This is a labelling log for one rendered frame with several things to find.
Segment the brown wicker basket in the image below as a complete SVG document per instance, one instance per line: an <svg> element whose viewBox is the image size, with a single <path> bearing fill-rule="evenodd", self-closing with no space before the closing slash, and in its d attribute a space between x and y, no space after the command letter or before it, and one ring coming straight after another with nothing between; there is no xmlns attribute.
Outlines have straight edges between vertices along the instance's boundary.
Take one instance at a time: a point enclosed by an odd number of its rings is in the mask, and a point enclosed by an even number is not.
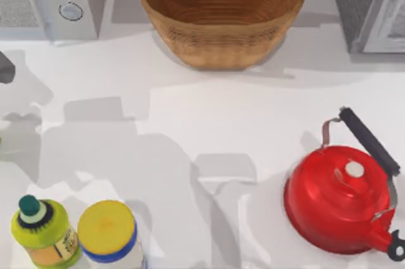
<svg viewBox="0 0 405 269"><path fill-rule="evenodd" d="M140 0L182 62L200 70L244 70L285 37L304 0Z"/></svg>

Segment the white jar with yellow lid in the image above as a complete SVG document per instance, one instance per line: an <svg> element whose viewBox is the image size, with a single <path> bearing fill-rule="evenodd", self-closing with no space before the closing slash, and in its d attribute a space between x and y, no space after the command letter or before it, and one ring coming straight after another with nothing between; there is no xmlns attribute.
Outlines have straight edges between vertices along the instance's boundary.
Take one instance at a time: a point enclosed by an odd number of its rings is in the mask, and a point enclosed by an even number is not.
<svg viewBox="0 0 405 269"><path fill-rule="evenodd" d="M147 269L137 220L120 201L98 201L86 208L77 235L90 269Z"/></svg>

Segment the red kettle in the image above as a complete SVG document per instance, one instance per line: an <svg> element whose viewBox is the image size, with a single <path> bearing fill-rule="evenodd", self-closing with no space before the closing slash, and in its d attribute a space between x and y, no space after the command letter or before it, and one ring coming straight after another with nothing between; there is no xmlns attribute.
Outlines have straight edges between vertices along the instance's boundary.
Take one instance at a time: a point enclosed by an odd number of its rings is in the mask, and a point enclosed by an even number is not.
<svg viewBox="0 0 405 269"><path fill-rule="evenodd" d="M400 166L351 108L322 125L322 143L293 169L283 206L295 230L335 254L385 253L405 261L405 239L390 225Z"/></svg>

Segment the round microwave knob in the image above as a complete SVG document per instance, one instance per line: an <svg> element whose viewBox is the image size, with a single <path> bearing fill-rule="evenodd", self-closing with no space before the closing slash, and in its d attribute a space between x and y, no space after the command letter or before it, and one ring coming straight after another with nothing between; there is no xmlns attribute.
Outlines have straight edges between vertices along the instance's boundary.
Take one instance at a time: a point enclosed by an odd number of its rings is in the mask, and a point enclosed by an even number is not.
<svg viewBox="0 0 405 269"><path fill-rule="evenodd" d="M71 22L79 21L84 15L83 9L73 2L60 5L58 11L60 16Z"/></svg>

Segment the pale microwave oven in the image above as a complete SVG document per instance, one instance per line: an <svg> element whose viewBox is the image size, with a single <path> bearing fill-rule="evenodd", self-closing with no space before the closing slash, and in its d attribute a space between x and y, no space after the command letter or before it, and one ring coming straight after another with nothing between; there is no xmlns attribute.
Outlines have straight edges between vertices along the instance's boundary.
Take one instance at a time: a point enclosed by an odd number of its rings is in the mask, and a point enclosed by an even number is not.
<svg viewBox="0 0 405 269"><path fill-rule="evenodd" d="M60 16L67 2L84 12L79 21ZM106 0L0 0L0 41L90 41L99 37Z"/></svg>

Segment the green bottle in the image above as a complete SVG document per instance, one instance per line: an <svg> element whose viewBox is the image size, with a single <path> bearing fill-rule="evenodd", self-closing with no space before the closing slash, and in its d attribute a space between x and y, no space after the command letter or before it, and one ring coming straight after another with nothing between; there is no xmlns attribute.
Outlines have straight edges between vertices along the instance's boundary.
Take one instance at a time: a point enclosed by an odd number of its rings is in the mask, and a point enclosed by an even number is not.
<svg viewBox="0 0 405 269"><path fill-rule="evenodd" d="M65 208L27 194L11 220L14 239L38 269L68 269L81 256L78 236Z"/></svg>

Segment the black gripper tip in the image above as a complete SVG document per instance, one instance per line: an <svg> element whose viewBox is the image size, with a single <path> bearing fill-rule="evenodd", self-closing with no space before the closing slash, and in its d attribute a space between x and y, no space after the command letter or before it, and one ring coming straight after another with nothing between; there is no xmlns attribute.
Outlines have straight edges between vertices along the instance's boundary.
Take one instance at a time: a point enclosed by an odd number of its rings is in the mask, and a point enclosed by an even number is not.
<svg viewBox="0 0 405 269"><path fill-rule="evenodd" d="M15 78L16 67L8 57L0 51L0 83L10 84Z"/></svg>

